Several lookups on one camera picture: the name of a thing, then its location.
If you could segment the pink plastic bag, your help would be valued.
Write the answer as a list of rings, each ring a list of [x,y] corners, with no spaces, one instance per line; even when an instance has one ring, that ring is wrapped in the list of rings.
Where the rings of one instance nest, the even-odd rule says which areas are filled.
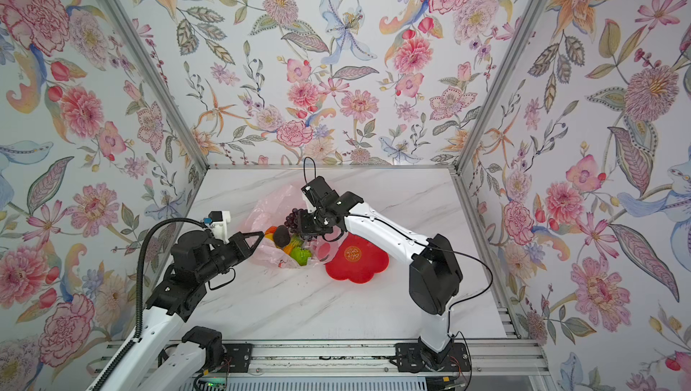
[[[272,191],[257,202],[251,213],[240,226],[242,233],[261,231],[265,234],[269,227],[284,226],[285,218],[293,209],[306,209],[307,202],[297,184],[289,183]],[[329,243],[321,237],[316,239],[303,238],[303,249],[309,249],[312,257],[304,267],[326,265],[332,261],[338,252],[343,239]],[[251,260],[267,268],[298,269],[302,266],[286,254],[283,249],[277,248],[273,241],[273,235],[266,235],[251,257]]]

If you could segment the green yellow mango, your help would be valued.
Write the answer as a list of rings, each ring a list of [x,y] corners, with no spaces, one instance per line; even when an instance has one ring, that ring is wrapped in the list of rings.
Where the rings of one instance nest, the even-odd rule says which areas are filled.
[[[302,250],[303,245],[304,245],[304,241],[302,240],[302,238],[300,236],[292,235],[291,241],[289,242],[288,245],[286,245],[283,248],[283,251],[286,254],[291,255],[295,249],[297,249],[298,251]]]

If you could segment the green lime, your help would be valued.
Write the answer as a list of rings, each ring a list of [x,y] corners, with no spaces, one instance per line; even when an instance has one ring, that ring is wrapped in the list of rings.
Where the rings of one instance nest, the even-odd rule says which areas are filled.
[[[291,258],[293,258],[296,263],[300,266],[306,266],[312,257],[312,253],[309,249],[303,249],[302,247],[294,247],[290,252]]]

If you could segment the dark purple grapes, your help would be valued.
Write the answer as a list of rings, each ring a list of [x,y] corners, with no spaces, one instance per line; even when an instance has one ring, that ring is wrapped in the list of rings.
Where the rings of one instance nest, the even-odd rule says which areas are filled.
[[[306,209],[293,209],[285,218],[284,225],[291,234],[305,234],[309,213]]]

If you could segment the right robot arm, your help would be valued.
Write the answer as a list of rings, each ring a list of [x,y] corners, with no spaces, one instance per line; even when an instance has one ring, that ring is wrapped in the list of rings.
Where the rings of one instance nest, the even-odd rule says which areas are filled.
[[[408,265],[408,293],[422,317],[419,358],[428,369],[440,371],[455,343],[447,308],[464,278],[449,240],[441,234],[426,237],[395,223],[351,191],[337,193],[322,176],[307,182],[302,195],[308,207],[298,212],[300,235],[359,236]]]

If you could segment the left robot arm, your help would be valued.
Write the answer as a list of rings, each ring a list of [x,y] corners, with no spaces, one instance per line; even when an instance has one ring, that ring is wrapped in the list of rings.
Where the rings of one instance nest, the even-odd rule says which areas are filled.
[[[135,329],[90,390],[135,390],[154,360],[207,294],[207,283],[246,261],[264,233],[236,233],[227,240],[212,230],[187,232],[171,249],[173,263],[150,297],[137,301]]]

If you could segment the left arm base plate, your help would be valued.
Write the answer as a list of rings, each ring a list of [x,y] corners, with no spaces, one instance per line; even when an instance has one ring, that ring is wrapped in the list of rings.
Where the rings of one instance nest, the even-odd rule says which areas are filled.
[[[178,344],[176,350],[169,356],[180,356],[186,367],[192,368],[192,373],[221,372],[248,373],[252,361],[253,344],[221,344],[203,347],[196,342]]]

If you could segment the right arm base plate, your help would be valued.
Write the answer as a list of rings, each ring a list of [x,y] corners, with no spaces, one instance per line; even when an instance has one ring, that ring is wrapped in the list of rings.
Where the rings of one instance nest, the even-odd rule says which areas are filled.
[[[401,373],[471,372],[471,356],[462,342],[451,340],[440,353],[421,341],[399,342],[394,345],[394,351],[393,361]]]

